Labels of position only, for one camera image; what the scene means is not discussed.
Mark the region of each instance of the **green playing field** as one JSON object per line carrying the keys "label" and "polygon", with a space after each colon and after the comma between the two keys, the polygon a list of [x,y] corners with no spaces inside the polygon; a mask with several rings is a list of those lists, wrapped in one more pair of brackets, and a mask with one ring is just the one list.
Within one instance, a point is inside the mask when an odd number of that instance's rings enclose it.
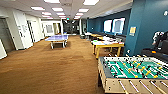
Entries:
{"label": "green playing field", "polygon": [[168,76],[168,70],[162,68],[159,64],[155,62],[106,61],[106,64],[111,70],[112,75],[117,78],[165,79],[165,76]]}

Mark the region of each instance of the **ceiling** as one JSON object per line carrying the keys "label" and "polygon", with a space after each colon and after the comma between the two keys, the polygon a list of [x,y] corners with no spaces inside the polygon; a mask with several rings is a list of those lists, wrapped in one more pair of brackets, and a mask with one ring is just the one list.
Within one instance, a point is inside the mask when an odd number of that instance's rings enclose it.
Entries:
{"label": "ceiling", "polygon": [[[56,14],[58,12],[53,11],[53,7],[63,8],[63,12],[66,17],[73,19],[78,10],[81,8],[89,9],[88,12],[83,13],[81,16],[84,18],[95,18],[100,16],[106,16],[116,12],[130,9],[133,0],[99,0],[99,2],[94,5],[83,5],[84,0],[60,0],[60,3],[46,3],[44,0],[0,0],[0,6],[7,8],[14,8],[21,10],[26,14],[40,17],[41,19],[46,19],[42,17],[42,12],[50,12],[54,19],[60,19]],[[31,7],[43,7],[45,10],[32,10]]]}

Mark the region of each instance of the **doorway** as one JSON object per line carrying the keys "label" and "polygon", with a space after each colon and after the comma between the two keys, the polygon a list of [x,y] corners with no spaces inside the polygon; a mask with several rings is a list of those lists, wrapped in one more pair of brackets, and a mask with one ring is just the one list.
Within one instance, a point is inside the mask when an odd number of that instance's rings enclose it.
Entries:
{"label": "doorway", "polygon": [[34,38],[34,34],[33,34],[33,29],[32,29],[32,26],[31,26],[31,21],[27,21],[27,24],[28,24],[28,28],[29,28],[29,31],[30,31],[30,36],[31,36],[31,39],[32,39],[32,43],[34,43],[35,38]]}
{"label": "doorway", "polygon": [[79,21],[63,20],[64,31],[67,34],[79,34]]}
{"label": "doorway", "polygon": [[6,53],[15,50],[15,46],[10,34],[7,22],[5,18],[0,18],[0,39],[5,48]]}

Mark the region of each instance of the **wooden floor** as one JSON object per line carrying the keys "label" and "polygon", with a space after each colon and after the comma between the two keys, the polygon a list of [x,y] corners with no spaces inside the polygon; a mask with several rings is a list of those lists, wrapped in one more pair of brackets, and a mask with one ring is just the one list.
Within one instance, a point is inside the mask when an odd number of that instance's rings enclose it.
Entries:
{"label": "wooden floor", "polygon": [[103,94],[92,52],[91,43],[79,36],[69,36],[66,48],[51,49],[41,40],[12,51],[0,60],[0,94]]}

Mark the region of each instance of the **ceiling light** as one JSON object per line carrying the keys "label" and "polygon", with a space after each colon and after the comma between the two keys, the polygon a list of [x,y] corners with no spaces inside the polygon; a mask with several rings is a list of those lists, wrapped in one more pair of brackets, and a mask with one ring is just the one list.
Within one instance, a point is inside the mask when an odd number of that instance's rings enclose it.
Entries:
{"label": "ceiling light", "polygon": [[89,9],[79,9],[79,12],[87,12]]}
{"label": "ceiling light", "polygon": [[60,3],[59,0],[44,0],[47,3]]}
{"label": "ceiling light", "polygon": [[85,0],[84,5],[96,5],[99,0]]}
{"label": "ceiling light", "polygon": [[77,13],[76,15],[83,15],[83,13]]}
{"label": "ceiling light", "polygon": [[52,8],[54,11],[63,11],[62,8]]}
{"label": "ceiling light", "polygon": [[75,16],[75,18],[80,18],[81,16]]}
{"label": "ceiling light", "polygon": [[57,13],[57,15],[65,15],[64,13]]}
{"label": "ceiling light", "polygon": [[4,1],[16,1],[16,0],[4,0]]}
{"label": "ceiling light", "polygon": [[34,9],[34,10],[45,10],[44,8],[42,8],[42,7],[31,7],[32,9]]}
{"label": "ceiling light", "polygon": [[65,18],[66,16],[59,16],[60,18]]}
{"label": "ceiling light", "polygon": [[66,18],[61,18],[61,19],[66,19]]}
{"label": "ceiling light", "polygon": [[42,14],[44,14],[44,15],[51,15],[50,12],[42,12]]}
{"label": "ceiling light", "polygon": [[42,15],[43,17],[50,17],[50,16],[48,16],[48,15]]}
{"label": "ceiling light", "polygon": [[52,17],[48,17],[47,19],[53,19]]}
{"label": "ceiling light", "polygon": [[74,19],[79,19],[79,18],[74,18]]}

